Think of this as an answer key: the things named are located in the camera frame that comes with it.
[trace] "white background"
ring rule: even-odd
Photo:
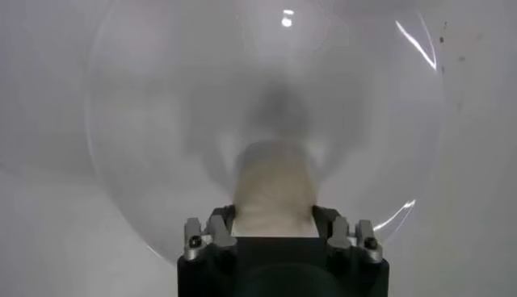
[[[81,83],[107,5],[0,2],[1,296],[175,295],[173,266],[132,231],[90,164]],[[444,38],[446,129],[426,198],[386,246],[392,293],[514,296],[517,5],[419,7],[435,43]]]

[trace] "transparent dome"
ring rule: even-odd
[[[235,160],[293,137],[318,204],[385,241],[422,198],[443,113],[431,36],[407,2],[114,2],[89,60],[98,175],[170,261],[188,217],[231,204]]]

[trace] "dark spot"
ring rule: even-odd
[[[378,246],[377,240],[373,237],[367,237],[364,240],[364,247],[367,249],[376,249]]]
[[[188,245],[191,248],[199,248],[203,244],[203,239],[199,235],[194,235],[191,237],[191,239],[188,241]]]
[[[460,112],[461,108],[463,108],[463,100],[460,100],[458,103],[456,103],[456,111]]]

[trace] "screw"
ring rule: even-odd
[[[373,237],[367,237],[365,240],[364,240],[364,247],[366,249],[377,249],[377,246],[379,244],[377,243],[377,240]]]
[[[192,249],[199,248],[203,244],[203,239],[199,235],[194,235],[191,237],[191,239],[188,241],[188,246]]]

